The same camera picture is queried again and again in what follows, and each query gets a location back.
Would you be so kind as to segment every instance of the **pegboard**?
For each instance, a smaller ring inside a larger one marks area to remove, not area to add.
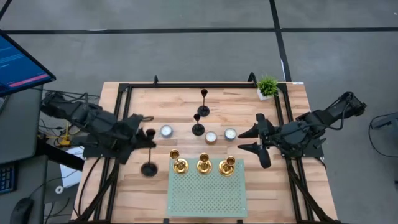
[[[189,170],[176,174],[170,160],[167,215],[170,217],[247,217],[246,188],[242,159],[236,159],[234,174],[224,177],[218,164],[224,159],[210,159],[213,169],[203,175],[197,171],[198,159],[186,159]]]

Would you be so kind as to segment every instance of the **brass candle holder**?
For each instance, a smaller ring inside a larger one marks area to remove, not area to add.
[[[234,173],[235,158],[229,156],[226,160],[221,161],[218,164],[218,171],[221,175],[229,177]]]
[[[211,172],[211,162],[207,153],[200,154],[199,161],[197,163],[197,170],[201,174],[209,174]]]
[[[170,152],[170,158],[175,159],[174,165],[173,165],[173,170],[174,172],[178,174],[184,174],[188,172],[188,162],[185,159],[179,159],[178,157],[180,156],[180,153],[176,150],[173,149]]]

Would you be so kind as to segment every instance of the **monitor screen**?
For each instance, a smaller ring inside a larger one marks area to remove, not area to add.
[[[10,37],[0,34],[0,96],[55,80],[54,75]]]

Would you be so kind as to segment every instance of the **potted plant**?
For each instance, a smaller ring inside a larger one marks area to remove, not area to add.
[[[257,83],[257,94],[260,100],[272,98],[278,93],[278,80],[273,77],[265,77]]]

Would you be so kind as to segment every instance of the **concrete floor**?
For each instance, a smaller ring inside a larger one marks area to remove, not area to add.
[[[394,0],[276,0],[281,27],[398,27]],[[0,21],[4,30],[273,27],[265,0],[13,0]],[[245,80],[273,75],[284,80],[275,34],[12,35],[57,76],[45,88],[100,94],[106,81]],[[305,82],[313,110],[353,91],[368,108],[324,144],[330,187],[340,220],[397,223],[398,161],[370,146],[372,117],[398,109],[398,32],[283,33],[293,81]],[[57,121],[45,119],[50,124]],[[398,155],[389,128],[372,133],[376,147]],[[49,165],[49,178],[59,175]],[[64,198],[46,201],[61,209]],[[46,205],[46,214],[50,204]],[[72,212],[72,203],[62,212]],[[48,223],[67,220],[50,219]]]

